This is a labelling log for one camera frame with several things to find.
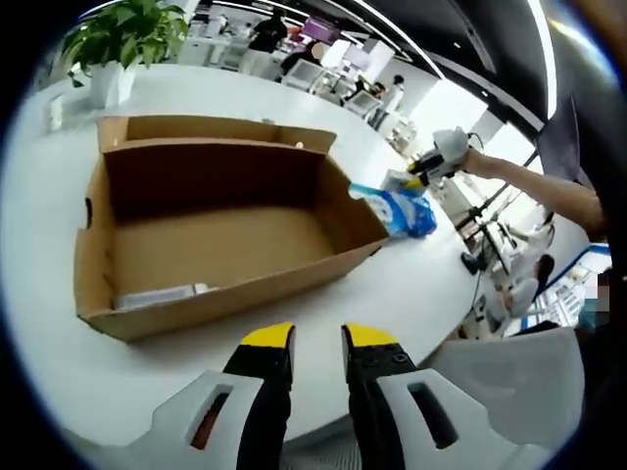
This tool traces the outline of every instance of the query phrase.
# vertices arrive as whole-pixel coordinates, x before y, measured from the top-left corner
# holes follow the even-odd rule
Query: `monitor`
[[[340,37],[340,30],[333,24],[315,18],[307,18],[301,34],[325,44],[333,44]]]
[[[351,44],[351,47],[346,51],[344,60],[362,71],[365,71],[370,66],[370,55],[355,44]]]
[[[582,181],[579,156],[579,127],[575,101],[570,96],[555,111],[554,116],[540,131],[536,148],[544,173],[569,181]]]

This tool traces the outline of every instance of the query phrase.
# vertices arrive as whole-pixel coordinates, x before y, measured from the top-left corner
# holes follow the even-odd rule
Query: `potted plant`
[[[105,108],[130,96],[135,66],[149,68],[176,56],[187,35],[185,12],[158,0],[120,0],[82,18],[65,38],[62,54],[74,86],[76,66],[91,78],[91,99]]]

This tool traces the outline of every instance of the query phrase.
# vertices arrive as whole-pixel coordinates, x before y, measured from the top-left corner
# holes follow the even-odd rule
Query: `cardboard box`
[[[349,179],[326,155],[334,140],[223,118],[101,119],[88,223],[76,240],[78,316],[131,341],[349,273],[388,234],[349,196]],[[114,310],[119,296],[195,284],[210,292]]]

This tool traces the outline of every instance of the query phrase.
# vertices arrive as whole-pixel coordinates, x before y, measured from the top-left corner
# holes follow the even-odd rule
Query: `white tabletop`
[[[462,321],[476,278],[462,267],[463,243],[436,204],[438,230],[385,247],[346,278],[291,300],[205,327],[126,345],[75,316],[72,258],[84,225],[83,198],[97,159],[96,117],[44,132],[58,83],[31,97],[15,123],[1,185],[0,259],[8,324],[26,371],[58,422],[85,439],[124,445],[149,428],[152,412],[204,370],[221,370],[251,330],[297,326],[292,415],[286,440],[348,413],[340,326],[388,330],[413,360],[427,357]],[[104,114],[223,116],[322,128],[338,134],[331,156],[355,181],[379,186],[402,159],[357,116],[280,84],[182,66],[141,70],[130,100]]]

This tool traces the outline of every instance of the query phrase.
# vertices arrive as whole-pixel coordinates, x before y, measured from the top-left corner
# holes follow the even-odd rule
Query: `ceiling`
[[[254,0],[233,1],[250,5]],[[344,30],[369,32],[373,36],[378,36],[375,32],[378,30],[401,46],[416,67],[434,73],[397,31],[365,10],[356,0],[274,1],[334,21]],[[453,72],[439,65],[446,77],[480,94],[484,87],[477,86],[477,80],[468,78],[479,75],[511,95],[536,117],[546,118],[544,54],[528,0],[366,1],[427,54],[436,54],[461,66],[461,70]],[[492,94],[488,101],[495,110],[506,109]],[[521,122],[519,126],[524,127],[525,123]],[[533,128],[521,130],[527,130],[527,134],[535,132]]]

